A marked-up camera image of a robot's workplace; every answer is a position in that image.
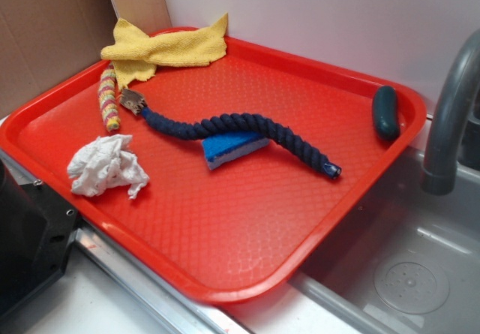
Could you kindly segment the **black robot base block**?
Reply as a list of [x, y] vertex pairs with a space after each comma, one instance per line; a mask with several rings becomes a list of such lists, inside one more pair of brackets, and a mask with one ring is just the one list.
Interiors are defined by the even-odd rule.
[[17, 183], [1, 164], [1, 319], [65, 273], [80, 215], [47, 184]]

